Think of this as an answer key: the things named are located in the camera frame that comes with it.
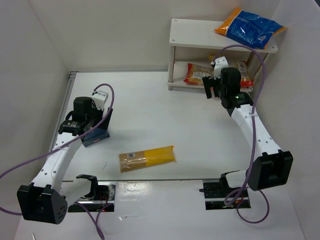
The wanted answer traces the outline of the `red pasta bag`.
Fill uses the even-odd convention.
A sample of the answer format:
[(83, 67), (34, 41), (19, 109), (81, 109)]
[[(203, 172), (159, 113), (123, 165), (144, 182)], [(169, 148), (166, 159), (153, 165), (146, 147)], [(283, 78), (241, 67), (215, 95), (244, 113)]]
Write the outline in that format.
[(203, 78), (212, 76), (213, 74), (214, 70), (211, 67), (188, 63), (187, 73), (183, 82), (189, 85), (202, 85)]
[(245, 61), (231, 61), (228, 63), (229, 67), (236, 68), (240, 72), (241, 80), (240, 87), (247, 88), (254, 85), (248, 71), (248, 67)]

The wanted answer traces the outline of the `white two-tier shelf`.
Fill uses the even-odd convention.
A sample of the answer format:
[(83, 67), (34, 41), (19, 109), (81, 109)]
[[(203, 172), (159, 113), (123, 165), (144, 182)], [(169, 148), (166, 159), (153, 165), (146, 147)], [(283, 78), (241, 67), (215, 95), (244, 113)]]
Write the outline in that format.
[[(196, 20), (172, 18), (169, 34), (169, 65), (168, 65), (168, 90), (176, 88), (203, 88), (202, 85), (192, 85), (184, 82), (188, 63), (210, 67), (210, 56), (217, 54), (223, 48), (237, 45), (238, 42), (226, 36), (215, 33), (222, 21)], [(266, 49), (256, 49), (264, 63), (278, 51), (274, 37), (271, 37)], [(242, 47), (231, 47), (220, 53), (228, 60), (244, 61), (254, 80), (262, 72), (261, 63), (250, 50)]]

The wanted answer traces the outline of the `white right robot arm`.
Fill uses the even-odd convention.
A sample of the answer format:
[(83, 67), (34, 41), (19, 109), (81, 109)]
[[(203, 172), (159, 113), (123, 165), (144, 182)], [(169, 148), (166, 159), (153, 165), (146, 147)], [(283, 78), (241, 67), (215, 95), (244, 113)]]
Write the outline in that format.
[(223, 67), (202, 80), (207, 98), (220, 99), (251, 147), (244, 185), (253, 191), (285, 185), (293, 155), (290, 151), (283, 151), (273, 140), (256, 112), (254, 101), (248, 93), (241, 91), (240, 71), (234, 67)]

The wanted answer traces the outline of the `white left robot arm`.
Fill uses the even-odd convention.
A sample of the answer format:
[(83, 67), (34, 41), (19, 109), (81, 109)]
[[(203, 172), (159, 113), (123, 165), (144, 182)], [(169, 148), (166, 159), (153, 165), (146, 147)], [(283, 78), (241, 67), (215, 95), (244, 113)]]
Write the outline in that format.
[(91, 97), (76, 97), (58, 129), (54, 153), (49, 155), (29, 185), (21, 185), (17, 199), (27, 221), (60, 224), (68, 207), (80, 198), (107, 200), (109, 190), (99, 185), (96, 176), (80, 174), (68, 188), (62, 189), (66, 171), (80, 147), (89, 147), (110, 136), (108, 126), (113, 109), (104, 114), (108, 94), (93, 92)]

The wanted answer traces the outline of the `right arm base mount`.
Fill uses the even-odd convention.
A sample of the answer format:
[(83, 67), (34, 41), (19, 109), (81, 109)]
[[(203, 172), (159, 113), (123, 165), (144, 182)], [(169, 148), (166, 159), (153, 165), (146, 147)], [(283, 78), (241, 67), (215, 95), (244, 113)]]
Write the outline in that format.
[(205, 209), (209, 210), (229, 210), (236, 209), (239, 204), (240, 209), (250, 209), (251, 204), (249, 200), (248, 191), (245, 190), (237, 200), (231, 205), (225, 205), (224, 200), (234, 188), (230, 188), (223, 184), (222, 180), (212, 179), (204, 180), (203, 187), (199, 189), (199, 192), (204, 195)]

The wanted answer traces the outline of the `blue Barilla pasta box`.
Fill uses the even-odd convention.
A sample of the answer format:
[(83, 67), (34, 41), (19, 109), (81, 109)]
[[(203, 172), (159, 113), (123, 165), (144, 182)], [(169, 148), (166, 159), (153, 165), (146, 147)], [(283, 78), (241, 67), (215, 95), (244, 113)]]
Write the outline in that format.
[(83, 138), (82, 144), (84, 147), (89, 147), (109, 137), (108, 130), (97, 128)]

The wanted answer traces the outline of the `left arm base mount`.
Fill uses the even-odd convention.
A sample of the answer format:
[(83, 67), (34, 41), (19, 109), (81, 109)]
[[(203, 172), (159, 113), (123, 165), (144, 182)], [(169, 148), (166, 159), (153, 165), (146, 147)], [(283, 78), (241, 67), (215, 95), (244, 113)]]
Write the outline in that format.
[(61, 185), (60, 194), (66, 197), (69, 213), (83, 213), (84, 210), (76, 203), (82, 204), (89, 212), (113, 212), (115, 208), (116, 186), (115, 181), (99, 180), (98, 190), (94, 196), (87, 196), (91, 191), (91, 181), (76, 179), (65, 181)]

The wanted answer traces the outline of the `yellow spaghetti pack on table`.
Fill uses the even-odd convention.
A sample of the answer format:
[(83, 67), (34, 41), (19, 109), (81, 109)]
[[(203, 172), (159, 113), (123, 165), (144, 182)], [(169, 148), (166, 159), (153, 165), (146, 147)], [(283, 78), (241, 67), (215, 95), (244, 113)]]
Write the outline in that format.
[(174, 146), (147, 149), (119, 155), (120, 172), (130, 172), (175, 162)]

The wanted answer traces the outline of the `red pasta bag left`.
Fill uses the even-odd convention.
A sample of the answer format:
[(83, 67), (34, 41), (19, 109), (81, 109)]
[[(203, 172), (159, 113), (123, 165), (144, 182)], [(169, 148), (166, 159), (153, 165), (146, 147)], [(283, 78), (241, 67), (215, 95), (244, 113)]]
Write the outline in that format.
[(211, 67), (188, 63), (187, 73), (183, 82), (189, 85), (202, 85), (203, 78), (212, 76), (213, 74), (214, 70)]

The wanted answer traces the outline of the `blue orange pasta bag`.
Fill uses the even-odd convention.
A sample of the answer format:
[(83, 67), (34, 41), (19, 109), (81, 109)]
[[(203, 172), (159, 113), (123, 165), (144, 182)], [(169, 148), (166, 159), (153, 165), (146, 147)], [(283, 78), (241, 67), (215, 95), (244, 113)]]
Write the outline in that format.
[(271, 37), (287, 28), (274, 20), (237, 7), (215, 33), (253, 49), (266, 49)]

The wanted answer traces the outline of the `metal table edge rail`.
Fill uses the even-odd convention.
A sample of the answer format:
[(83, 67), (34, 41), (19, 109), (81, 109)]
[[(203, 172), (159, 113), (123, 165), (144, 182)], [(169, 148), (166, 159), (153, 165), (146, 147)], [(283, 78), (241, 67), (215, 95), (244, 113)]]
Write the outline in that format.
[[(49, 151), (52, 151), (54, 149), (54, 147), (56, 146), (56, 140), (57, 140), (57, 136), (59, 134), (58, 130), (59, 130), (60, 124), (65, 120), (67, 107), (68, 107), (68, 104), (69, 104), (69, 101), (70, 101), (70, 96), (71, 96), (71, 93), (72, 93), (72, 89), (73, 89), (73, 85), (74, 85), (77, 73), (78, 73), (77, 71), (71, 71), (70, 74), (69, 74), (67, 88), (66, 88), (66, 91), (65, 91), (65, 94), (64, 94), (64, 98), (63, 98), (63, 101), (62, 101), (62, 106), (61, 106), (61, 109), (60, 109), (60, 112), (59, 112), (59, 117), (58, 117), (58, 120), (57, 120), (57, 123), (56, 123), (56, 126), (55, 126), (55, 132), (53, 134), (53, 137), (52, 137), (52, 140), (51, 140), (51, 143), (50, 143)], [(47, 180), (45, 177), (51, 177), (52, 174), (50, 172), (48, 173), (46, 171), (43, 171), (43, 169), (41, 169), (39, 173), (40, 173), (40, 176), (39, 176), (40, 177), (39, 178), (40, 182), (38, 184), (41, 185), (42, 187), (44, 187), (45, 184), (49, 183), (48, 181), (44, 181), (44, 180)]]

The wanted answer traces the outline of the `red pasta bag right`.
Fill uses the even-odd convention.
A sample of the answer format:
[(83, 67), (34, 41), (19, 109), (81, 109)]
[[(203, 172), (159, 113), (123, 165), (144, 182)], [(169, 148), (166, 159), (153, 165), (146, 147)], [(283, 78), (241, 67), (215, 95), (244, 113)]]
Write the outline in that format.
[(236, 68), (240, 72), (241, 80), (240, 87), (247, 88), (254, 85), (248, 71), (248, 67), (245, 61), (231, 61), (228, 63), (229, 67)]

